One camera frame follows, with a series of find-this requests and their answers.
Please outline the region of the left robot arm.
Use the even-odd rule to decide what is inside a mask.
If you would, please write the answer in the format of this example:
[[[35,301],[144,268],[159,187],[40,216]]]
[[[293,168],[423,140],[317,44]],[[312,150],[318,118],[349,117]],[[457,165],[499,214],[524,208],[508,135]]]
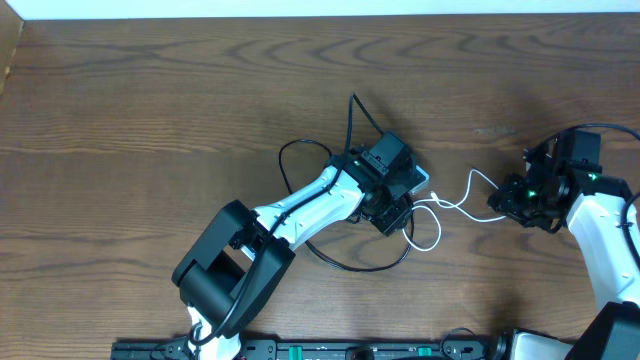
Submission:
[[[295,258],[326,227],[365,220],[389,236],[411,220],[412,195],[429,182],[410,147],[391,131],[373,147],[329,157],[318,178],[253,209],[226,204],[176,266],[172,282],[192,320],[192,359],[232,359],[239,334],[263,309]]]

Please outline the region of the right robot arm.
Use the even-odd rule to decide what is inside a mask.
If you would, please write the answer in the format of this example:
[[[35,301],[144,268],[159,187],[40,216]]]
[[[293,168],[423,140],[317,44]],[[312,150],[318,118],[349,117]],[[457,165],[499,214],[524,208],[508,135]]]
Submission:
[[[496,213],[524,228],[567,228],[587,267],[598,314],[569,344],[517,330],[507,359],[636,359],[639,356],[638,194],[600,164],[598,125],[563,130],[524,152],[526,172],[506,176],[489,197]]]

